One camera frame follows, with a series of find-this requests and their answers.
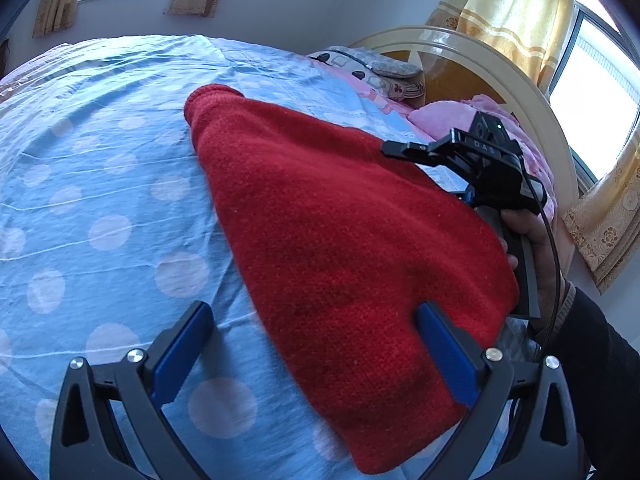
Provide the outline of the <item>right forearm dark sleeve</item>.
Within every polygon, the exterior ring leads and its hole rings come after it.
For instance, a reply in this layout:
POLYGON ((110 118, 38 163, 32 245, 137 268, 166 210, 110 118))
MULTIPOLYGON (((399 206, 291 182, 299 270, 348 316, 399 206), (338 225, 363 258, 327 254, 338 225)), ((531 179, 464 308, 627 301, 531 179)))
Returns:
POLYGON ((573 284, 547 351, 560 360, 597 479, 639 477, 639 353, 573 284))

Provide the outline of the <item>right hand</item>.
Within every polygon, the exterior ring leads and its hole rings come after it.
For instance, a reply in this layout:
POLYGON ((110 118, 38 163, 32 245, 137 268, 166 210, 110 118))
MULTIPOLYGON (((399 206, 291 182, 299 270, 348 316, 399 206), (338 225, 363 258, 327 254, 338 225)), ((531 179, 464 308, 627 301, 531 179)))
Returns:
POLYGON ((501 217, 515 233, 523 235, 532 245, 537 281, 540 319, 528 324, 529 337, 541 346, 551 338, 554 320, 560 314, 566 294, 566 281, 554 263, 552 240, 541 216, 528 210, 503 210, 501 217))

